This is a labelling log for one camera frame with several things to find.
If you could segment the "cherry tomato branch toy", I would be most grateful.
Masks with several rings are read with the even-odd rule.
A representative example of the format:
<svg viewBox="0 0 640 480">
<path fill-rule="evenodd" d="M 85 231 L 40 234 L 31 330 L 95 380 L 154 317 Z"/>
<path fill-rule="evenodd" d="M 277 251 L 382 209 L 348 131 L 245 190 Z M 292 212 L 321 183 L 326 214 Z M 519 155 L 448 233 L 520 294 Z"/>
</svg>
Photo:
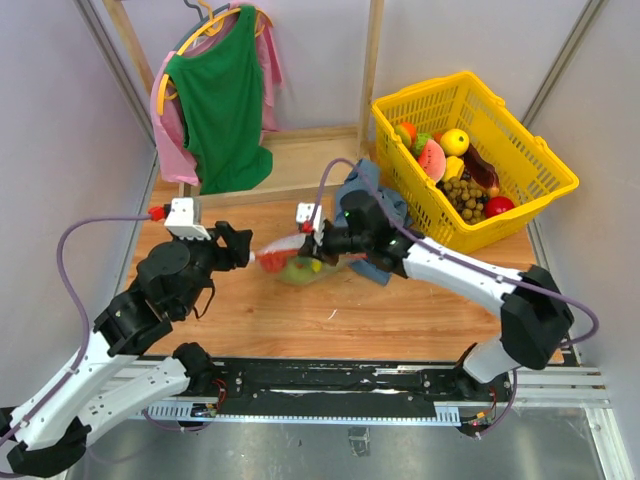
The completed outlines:
<svg viewBox="0 0 640 480">
<path fill-rule="evenodd" d="M 261 268 L 272 274 L 281 272 L 287 265 L 290 253 L 288 251 L 273 251 L 256 255 Z"/>
</svg>

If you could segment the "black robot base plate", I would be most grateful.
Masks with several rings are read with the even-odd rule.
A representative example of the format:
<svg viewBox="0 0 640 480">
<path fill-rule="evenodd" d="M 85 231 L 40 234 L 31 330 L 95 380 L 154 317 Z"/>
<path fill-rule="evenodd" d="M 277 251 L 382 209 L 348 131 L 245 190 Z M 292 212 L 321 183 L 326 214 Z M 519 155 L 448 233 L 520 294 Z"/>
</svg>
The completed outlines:
<svg viewBox="0 0 640 480">
<path fill-rule="evenodd" d="M 187 392 L 225 392 L 223 415 L 320 419 L 427 418 L 438 402 L 505 402 L 508 376 L 488 384 L 453 364 L 286 359 L 210 359 Z"/>
</svg>

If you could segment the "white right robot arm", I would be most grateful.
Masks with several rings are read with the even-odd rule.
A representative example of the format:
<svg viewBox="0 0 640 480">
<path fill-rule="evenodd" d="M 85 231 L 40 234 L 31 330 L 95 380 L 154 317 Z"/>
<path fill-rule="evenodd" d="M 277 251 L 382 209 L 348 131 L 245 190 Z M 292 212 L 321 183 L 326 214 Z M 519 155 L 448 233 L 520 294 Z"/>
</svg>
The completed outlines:
<svg viewBox="0 0 640 480">
<path fill-rule="evenodd" d="M 444 287 L 500 320 L 496 337 L 472 344 L 457 361 L 452 383 L 474 400 L 502 375 L 525 367 L 544 369 L 574 323 L 567 299 L 549 271 L 485 263 L 412 231 L 393 217 L 376 194 L 351 191 L 341 200 L 345 222 L 322 218 L 320 207 L 301 203 L 296 222 L 305 240 L 300 255 L 328 264 L 363 254 L 379 269 Z"/>
</svg>

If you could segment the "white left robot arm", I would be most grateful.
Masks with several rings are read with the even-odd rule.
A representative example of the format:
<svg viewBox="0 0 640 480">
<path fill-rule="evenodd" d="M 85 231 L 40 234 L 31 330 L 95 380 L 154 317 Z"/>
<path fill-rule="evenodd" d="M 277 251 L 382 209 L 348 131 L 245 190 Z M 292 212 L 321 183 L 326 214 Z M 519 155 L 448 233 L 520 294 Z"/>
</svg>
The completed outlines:
<svg viewBox="0 0 640 480">
<path fill-rule="evenodd" d="M 1 440 L 13 442 L 4 479 L 53 477 L 73 466 L 102 435 L 151 403 L 200 396 L 222 386 L 208 353 L 180 345 L 158 366 L 105 393 L 102 388 L 194 312 L 212 275 L 250 261 L 250 230 L 219 221 L 193 239 L 172 235 L 136 267 L 130 286 L 94 322 L 83 325 L 75 355 L 20 406 L 1 411 Z"/>
</svg>

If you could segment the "clear zip top bag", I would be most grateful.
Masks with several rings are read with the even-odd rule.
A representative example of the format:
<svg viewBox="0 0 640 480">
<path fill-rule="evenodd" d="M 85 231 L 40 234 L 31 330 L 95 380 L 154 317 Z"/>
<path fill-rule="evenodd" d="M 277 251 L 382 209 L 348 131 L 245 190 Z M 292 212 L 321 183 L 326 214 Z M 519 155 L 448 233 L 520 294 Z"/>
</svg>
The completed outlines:
<svg viewBox="0 0 640 480">
<path fill-rule="evenodd" d="M 259 265 L 257 259 L 256 259 L 256 255 L 257 254 L 261 254 L 261 253 L 266 253 L 266 252 L 273 252 L 273 251 L 288 251 L 290 253 L 290 258 L 288 259 L 288 263 L 292 262 L 292 261 L 297 261 L 299 263 L 302 264 L 306 264 L 309 265 L 311 267 L 311 262 L 315 259 L 311 259 L 302 255 L 298 254 L 299 249 L 303 246 L 303 242 L 305 240 L 305 235 L 302 233 L 296 233 L 293 235 L 288 235 L 282 238 L 279 238 L 273 242 L 271 242 L 270 244 L 266 245 L 265 247 L 263 247 L 262 249 L 259 249 L 257 251 L 252 251 L 251 252 L 251 257 L 250 257 L 250 261 L 253 263 L 256 263 L 257 265 Z M 329 275 L 332 275 L 338 271 L 340 271 L 341 269 L 343 269 L 344 267 L 350 265 L 353 261 L 357 261 L 357 260 L 364 260 L 366 257 L 365 254 L 360 254 L 359 258 L 342 258 L 339 263 L 337 265 L 327 265 L 322 263 L 322 269 L 319 272 L 314 272 L 314 277 L 311 283 L 314 283 L 316 281 L 319 281 Z M 272 273 L 268 273 L 271 275 L 274 275 L 275 278 L 279 281 L 281 281 L 279 279 L 279 273 L 277 274 L 272 274 Z"/>
</svg>

